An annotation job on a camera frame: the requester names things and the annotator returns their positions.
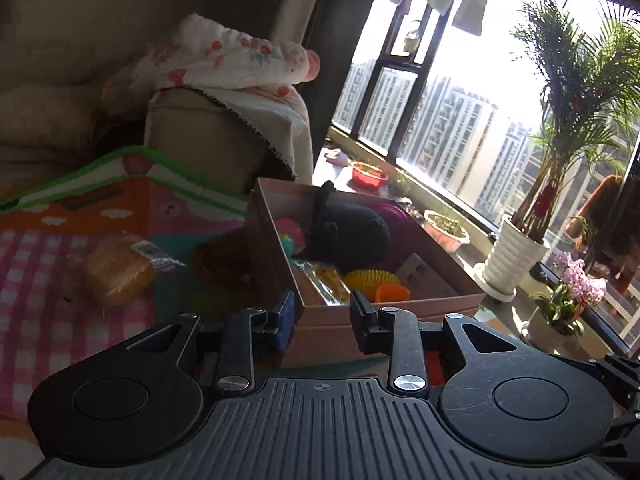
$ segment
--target metal screw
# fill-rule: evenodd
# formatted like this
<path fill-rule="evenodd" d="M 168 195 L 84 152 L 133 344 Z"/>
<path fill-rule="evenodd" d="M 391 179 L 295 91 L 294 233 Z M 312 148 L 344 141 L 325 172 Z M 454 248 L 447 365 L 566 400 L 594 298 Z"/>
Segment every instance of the metal screw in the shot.
<path fill-rule="evenodd" d="M 248 386 L 248 379 L 239 375 L 228 375 L 218 381 L 218 387 L 226 392 L 240 392 Z"/>
<path fill-rule="evenodd" d="M 418 377 L 417 375 L 401 375 L 396 377 L 394 384 L 399 390 L 413 392 L 424 388 L 427 383 L 422 377 Z"/>

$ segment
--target cardboard box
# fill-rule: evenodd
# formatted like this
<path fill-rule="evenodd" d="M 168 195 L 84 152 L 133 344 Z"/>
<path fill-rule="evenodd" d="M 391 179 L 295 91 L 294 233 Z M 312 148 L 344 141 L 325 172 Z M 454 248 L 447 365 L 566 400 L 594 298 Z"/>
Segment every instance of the cardboard box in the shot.
<path fill-rule="evenodd" d="M 303 303 L 300 290 L 282 251 L 274 220 L 287 217 L 302 227 L 311 225 L 318 187 L 283 180 L 259 178 L 251 193 L 244 228 L 252 252 L 260 306 L 271 308 L 282 293 L 296 294 L 296 327 L 283 366 L 317 365 L 361 359 L 348 306 Z M 362 205 L 389 200 L 364 194 L 335 191 L 330 203 Z M 407 232 L 412 248 L 440 280 L 434 280 L 432 298 L 384 303 L 413 312 L 423 321 L 441 321 L 448 312 L 474 316 L 484 293 L 471 277 L 417 223 Z"/>

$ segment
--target window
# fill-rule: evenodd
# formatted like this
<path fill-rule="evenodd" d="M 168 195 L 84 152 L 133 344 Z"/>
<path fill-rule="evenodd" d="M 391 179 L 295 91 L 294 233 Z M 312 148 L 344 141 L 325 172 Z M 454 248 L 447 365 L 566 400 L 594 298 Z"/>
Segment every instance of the window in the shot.
<path fill-rule="evenodd" d="M 376 0 L 334 121 L 444 200 L 452 203 L 455 195 L 468 218 L 495 231 L 531 189 L 542 158 L 532 140 L 540 127 L 543 80 L 511 36 L 520 19 L 517 10 L 532 0 L 488 0 L 479 37 L 450 24 L 460 1 L 441 16 L 425 0 L 412 0 L 409 14 L 401 16 L 386 0 Z M 580 26 L 593 32 L 607 3 L 568 0 L 567 5 Z M 415 53 L 406 49 L 409 31 L 417 31 Z M 348 113 L 341 108 L 347 105 Z M 631 150 L 611 153 L 623 166 L 631 160 Z M 558 251 L 575 251 L 565 228 L 613 173 L 607 164 L 594 175 L 581 164 L 571 169 L 547 232 L 552 251 L 546 262 Z M 640 336 L 640 292 L 634 292 L 640 291 L 640 280 L 636 284 L 624 306 L 606 307 L 617 319 L 607 322 L 632 344 Z"/>

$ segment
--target sky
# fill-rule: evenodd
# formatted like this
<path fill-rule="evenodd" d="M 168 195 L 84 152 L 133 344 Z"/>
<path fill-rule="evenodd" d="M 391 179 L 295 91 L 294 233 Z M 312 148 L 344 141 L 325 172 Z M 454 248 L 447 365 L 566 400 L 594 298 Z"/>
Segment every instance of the sky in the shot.
<path fill-rule="evenodd" d="M 529 59 L 514 57 L 523 54 L 522 42 L 511 36 L 513 26 L 522 16 L 518 11 L 523 2 L 535 0 L 488 0 L 482 22 L 482 35 L 473 36 L 448 26 L 431 68 L 429 79 L 451 76 L 467 92 L 486 97 L 507 116 L 525 126 L 537 128 L 540 124 L 540 91 L 543 79 Z M 454 2 L 455 14 L 460 0 Z M 600 27 L 599 12 L 602 0 L 568 0 L 567 6 L 576 22 L 590 34 Z M 392 54 L 400 54 L 404 37 L 417 26 L 425 0 L 412 0 L 411 9 L 404 17 L 398 40 Z M 396 6 L 389 0 L 375 0 L 369 19 L 362 31 L 353 56 L 354 63 L 377 59 Z M 424 59 L 438 13 L 431 13 L 427 32 L 418 49 L 416 60 Z"/>

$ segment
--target black plush toy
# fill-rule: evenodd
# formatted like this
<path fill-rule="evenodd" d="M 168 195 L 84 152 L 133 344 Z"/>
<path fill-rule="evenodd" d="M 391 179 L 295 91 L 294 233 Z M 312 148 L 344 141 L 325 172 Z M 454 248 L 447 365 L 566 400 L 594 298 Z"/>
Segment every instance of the black plush toy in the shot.
<path fill-rule="evenodd" d="M 331 181 L 322 184 L 314 203 L 314 222 L 307 242 L 311 260 L 327 262 L 347 273 L 367 269 L 389 250 L 389 229 L 375 211 L 357 204 L 328 204 Z"/>

